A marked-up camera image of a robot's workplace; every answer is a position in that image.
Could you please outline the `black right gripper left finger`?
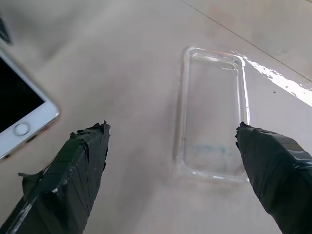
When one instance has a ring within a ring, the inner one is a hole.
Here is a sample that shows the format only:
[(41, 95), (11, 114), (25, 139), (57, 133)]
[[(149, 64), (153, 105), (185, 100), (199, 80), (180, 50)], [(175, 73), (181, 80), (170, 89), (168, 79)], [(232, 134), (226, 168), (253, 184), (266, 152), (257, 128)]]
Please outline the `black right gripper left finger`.
[(70, 134), (54, 160), (36, 174), (20, 173), (23, 196), (2, 234), (81, 234), (106, 166), (107, 122)]

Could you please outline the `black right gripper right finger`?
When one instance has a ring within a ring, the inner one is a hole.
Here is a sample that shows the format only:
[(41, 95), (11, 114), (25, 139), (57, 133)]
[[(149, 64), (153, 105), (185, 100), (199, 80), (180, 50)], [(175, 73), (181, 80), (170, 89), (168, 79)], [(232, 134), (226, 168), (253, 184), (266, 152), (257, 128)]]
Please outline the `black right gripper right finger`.
[(241, 122), (236, 145), (264, 210), (284, 234), (312, 232), (312, 157), (294, 139)]

